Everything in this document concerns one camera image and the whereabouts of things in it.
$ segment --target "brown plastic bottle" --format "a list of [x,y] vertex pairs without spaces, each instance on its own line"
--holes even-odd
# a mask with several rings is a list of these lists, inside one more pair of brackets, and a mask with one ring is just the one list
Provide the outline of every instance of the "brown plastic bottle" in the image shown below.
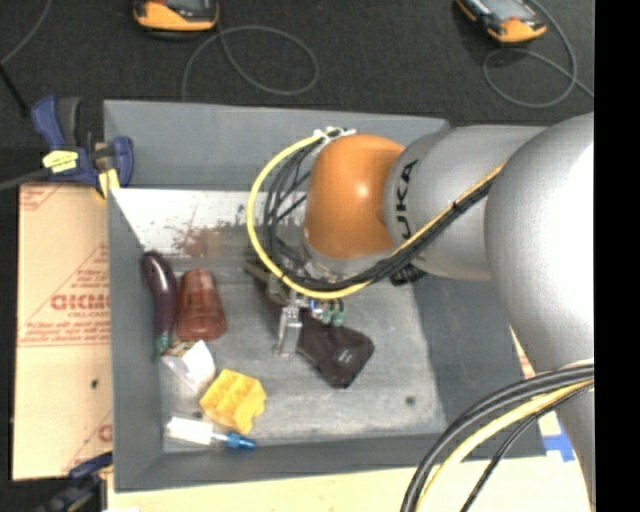
[[185,272],[180,284],[176,333],[182,340],[213,341],[227,332],[222,300],[210,271]]

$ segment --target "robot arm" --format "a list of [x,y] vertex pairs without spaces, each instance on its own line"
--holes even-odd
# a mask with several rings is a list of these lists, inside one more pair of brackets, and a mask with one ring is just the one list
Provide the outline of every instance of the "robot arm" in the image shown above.
[[[407,148],[366,135],[329,142],[307,190],[305,270],[315,276],[309,282],[326,294],[340,279],[372,275],[375,262],[396,256],[494,170],[486,196],[411,253],[411,264],[442,277],[492,280],[537,372],[593,358],[593,145],[593,114],[547,129],[459,128]],[[593,393],[558,415],[595,510]]]

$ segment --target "cardboard sheet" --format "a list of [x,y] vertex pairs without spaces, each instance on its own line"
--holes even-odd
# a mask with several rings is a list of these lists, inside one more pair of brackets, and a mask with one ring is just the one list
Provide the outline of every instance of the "cardboard sheet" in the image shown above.
[[20,189],[13,479],[65,475],[111,449],[106,201]]

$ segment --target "blue clamp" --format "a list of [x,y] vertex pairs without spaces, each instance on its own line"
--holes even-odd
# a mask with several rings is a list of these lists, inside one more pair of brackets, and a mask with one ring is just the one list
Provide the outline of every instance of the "blue clamp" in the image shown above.
[[77,159],[63,171],[48,168],[49,181],[78,181],[101,191],[101,171],[94,161],[103,156],[115,158],[115,169],[121,186],[127,186],[133,174],[133,142],[129,137],[114,138],[107,148],[92,152],[78,145],[75,136],[76,114],[80,98],[62,98],[55,95],[42,98],[31,108],[31,120],[36,131],[44,137],[49,151],[73,151]]
[[104,499],[105,482],[97,474],[98,471],[113,464],[112,452],[98,455],[83,462],[69,471],[70,484],[43,503],[33,509],[33,512],[77,512],[86,503],[100,497],[101,510],[107,506]]

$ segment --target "dark brown object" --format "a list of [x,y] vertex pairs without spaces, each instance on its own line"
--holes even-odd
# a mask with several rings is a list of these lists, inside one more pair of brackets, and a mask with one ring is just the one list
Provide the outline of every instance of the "dark brown object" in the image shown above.
[[320,370],[332,387],[349,387],[373,354],[373,342],[348,327],[325,325],[308,312],[302,318],[298,352]]
[[225,332],[227,319],[213,275],[201,268],[185,272],[178,299],[178,337],[213,341]]

